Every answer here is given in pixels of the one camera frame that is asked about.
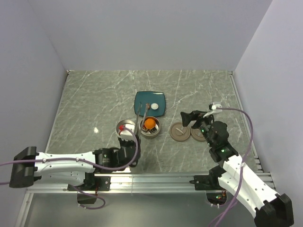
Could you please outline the beige lid with handle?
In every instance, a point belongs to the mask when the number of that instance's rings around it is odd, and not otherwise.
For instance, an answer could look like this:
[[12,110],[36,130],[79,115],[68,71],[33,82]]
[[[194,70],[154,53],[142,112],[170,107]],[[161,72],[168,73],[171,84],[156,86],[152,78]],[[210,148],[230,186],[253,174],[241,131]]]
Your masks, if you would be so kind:
[[191,136],[191,130],[189,127],[183,126],[182,122],[176,122],[171,125],[169,134],[173,140],[184,142]]

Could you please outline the black white tofu block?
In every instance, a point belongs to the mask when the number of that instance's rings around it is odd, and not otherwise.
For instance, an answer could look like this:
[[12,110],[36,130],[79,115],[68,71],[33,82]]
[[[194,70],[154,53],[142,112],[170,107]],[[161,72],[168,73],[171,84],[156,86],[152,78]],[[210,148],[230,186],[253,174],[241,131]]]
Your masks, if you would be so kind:
[[157,128],[156,128],[156,127],[152,128],[152,129],[150,130],[151,133],[154,133],[155,131],[157,131]]

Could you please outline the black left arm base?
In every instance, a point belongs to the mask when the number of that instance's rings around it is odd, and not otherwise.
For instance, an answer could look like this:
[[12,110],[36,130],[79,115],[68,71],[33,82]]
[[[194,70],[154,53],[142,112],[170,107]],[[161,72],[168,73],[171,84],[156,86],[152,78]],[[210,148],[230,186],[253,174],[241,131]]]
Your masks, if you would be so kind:
[[90,180],[80,186],[76,186],[76,188],[81,189],[82,191],[107,192],[110,189],[110,184],[110,176],[97,176],[94,180]]

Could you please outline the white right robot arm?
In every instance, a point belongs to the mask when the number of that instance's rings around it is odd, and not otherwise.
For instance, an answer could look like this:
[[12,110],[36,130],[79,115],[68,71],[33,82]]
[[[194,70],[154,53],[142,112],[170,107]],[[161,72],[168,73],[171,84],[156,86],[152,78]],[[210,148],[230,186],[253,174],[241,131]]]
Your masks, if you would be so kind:
[[210,147],[210,154],[218,165],[209,171],[209,185],[214,189],[223,188],[233,195],[227,207],[240,202],[254,218],[258,227],[290,227],[294,224],[293,206],[286,194],[279,194],[269,187],[245,163],[244,158],[228,141],[227,124],[216,121],[214,113],[223,108],[209,112],[181,112],[182,125],[188,126],[194,121],[193,129],[198,129]]

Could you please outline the orange half fruit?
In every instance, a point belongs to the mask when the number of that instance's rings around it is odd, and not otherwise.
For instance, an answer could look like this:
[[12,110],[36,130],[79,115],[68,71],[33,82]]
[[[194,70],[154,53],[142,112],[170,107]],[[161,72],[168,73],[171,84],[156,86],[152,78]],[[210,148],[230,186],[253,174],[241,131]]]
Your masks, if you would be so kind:
[[156,127],[156,121],[154,119],[152,119],[152,118],[148,118],[148,119],[145,120],[144,126],[148,130],[151,130],[151,129],[153,129],[153,128]]

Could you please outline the metal food tongs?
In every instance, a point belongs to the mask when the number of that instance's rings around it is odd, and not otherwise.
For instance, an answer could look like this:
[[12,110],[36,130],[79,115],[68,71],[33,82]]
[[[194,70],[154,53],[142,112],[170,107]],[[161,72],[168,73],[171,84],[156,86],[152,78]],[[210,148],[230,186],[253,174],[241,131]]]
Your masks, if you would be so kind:
[[135,131],[136,131],[136,135],[140,135],[141,133],[141,123],[139,122],[139,118],[142,117],[143,120],[145,121],[147,113],[148,113],[148,109],[146,108],[146,104],[143,105],[141,102],[138,105],[137,108],[137,113],[136,113],[136,120],[135,120]]

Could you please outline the small white rice bowl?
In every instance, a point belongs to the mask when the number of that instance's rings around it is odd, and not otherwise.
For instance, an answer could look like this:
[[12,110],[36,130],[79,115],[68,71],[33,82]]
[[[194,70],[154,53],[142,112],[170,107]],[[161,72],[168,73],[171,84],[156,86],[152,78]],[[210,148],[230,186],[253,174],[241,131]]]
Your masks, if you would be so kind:
[[159,108],[159,105],[157,103],[152,103],[151,104],[151,109],[157,110]]

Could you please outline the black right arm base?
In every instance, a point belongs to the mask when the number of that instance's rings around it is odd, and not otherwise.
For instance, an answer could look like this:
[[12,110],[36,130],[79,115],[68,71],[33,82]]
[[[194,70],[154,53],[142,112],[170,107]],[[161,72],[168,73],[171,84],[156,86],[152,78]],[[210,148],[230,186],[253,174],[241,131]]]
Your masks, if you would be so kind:
[[195,175],[193,180],[189,181],[193,184],[196,191],[212,191],[222,190],[223,188],[219,185],[218,177],[214,175]]

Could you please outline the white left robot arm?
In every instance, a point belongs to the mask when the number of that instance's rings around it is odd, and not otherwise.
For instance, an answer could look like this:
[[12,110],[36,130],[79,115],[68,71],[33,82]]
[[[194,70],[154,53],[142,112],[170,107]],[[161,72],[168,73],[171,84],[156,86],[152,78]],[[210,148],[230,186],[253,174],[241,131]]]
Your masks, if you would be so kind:
[[141,140],[119,139],[118,148],[101,148],[79,154],[49,154],[27,147],[12,164],[9,186],[26,188],[39,183],[65,183],[91,190],[96,173],[109,174],[136,167],[141,156]]

